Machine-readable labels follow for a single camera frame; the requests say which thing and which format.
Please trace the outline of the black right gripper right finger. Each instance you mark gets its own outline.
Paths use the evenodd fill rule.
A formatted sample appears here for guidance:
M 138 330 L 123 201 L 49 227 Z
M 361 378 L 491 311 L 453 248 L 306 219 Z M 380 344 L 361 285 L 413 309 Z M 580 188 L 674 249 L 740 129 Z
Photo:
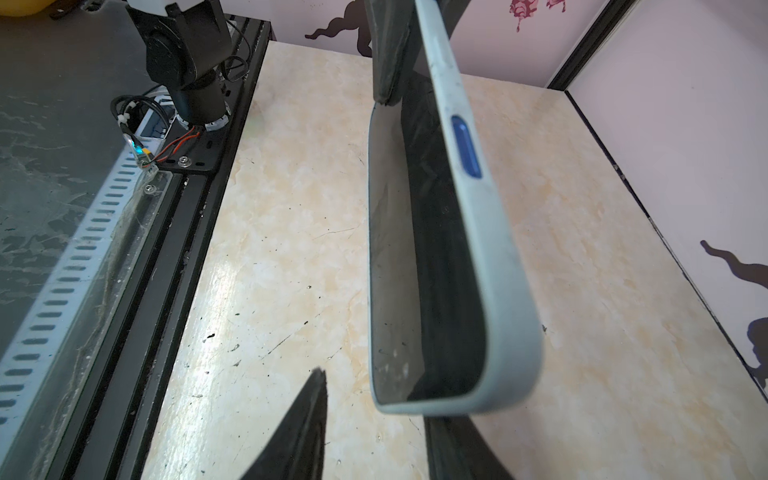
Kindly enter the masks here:
M 429 477 L 513 480 L 468 416 L 425 417 Z

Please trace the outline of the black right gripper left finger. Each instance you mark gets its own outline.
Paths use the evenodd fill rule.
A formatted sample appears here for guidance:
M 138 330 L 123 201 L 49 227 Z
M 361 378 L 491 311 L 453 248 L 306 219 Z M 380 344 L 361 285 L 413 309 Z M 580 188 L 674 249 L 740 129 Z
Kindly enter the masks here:
M 311 371 L 258 458 L 242 479 L 321 479 L 325 458 L 327 380 Z

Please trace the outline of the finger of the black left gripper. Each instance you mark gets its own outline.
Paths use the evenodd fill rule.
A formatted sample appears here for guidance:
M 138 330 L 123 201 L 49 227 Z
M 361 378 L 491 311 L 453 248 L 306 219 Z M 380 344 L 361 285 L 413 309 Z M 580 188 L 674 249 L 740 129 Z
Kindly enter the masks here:
M 366 0 L 364 5 L 371 33 L 373 98 L 395 105 L 402 99 L 420 47 L 415 2 Z

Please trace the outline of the light green phone case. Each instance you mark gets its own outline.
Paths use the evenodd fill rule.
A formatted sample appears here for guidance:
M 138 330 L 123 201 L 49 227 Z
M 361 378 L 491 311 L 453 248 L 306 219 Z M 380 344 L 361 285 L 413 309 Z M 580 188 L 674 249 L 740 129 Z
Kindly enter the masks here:
M 486 359 L 470 393 L 409 400 L 424 360 L 402 99 L 391 106 L 375 101 L 367 159 L 371 394 L 386 414 L 483 413 L 514 405 L 534 389 L 543 364 L 542 326 L 450 45 L 466 5 L 414 2 L 420 47 L 411 75 L 425 75 L 434 86 L 485 319 Z

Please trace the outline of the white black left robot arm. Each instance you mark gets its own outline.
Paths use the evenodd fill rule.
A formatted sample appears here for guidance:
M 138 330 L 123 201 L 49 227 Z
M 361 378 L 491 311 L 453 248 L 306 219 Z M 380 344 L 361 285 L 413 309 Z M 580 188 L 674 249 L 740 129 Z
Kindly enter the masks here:
M 167 88 L 186 127 L 218 130 L 230 113 L 221 91 L 236 52 L 229 15 L 272 22 L 288 43 L 348 50 L 374 62 L 374 97 L 396 98 L 420 39 L 411 1 L 130 1 L 126 10 L 146 47 L 150 78 Z

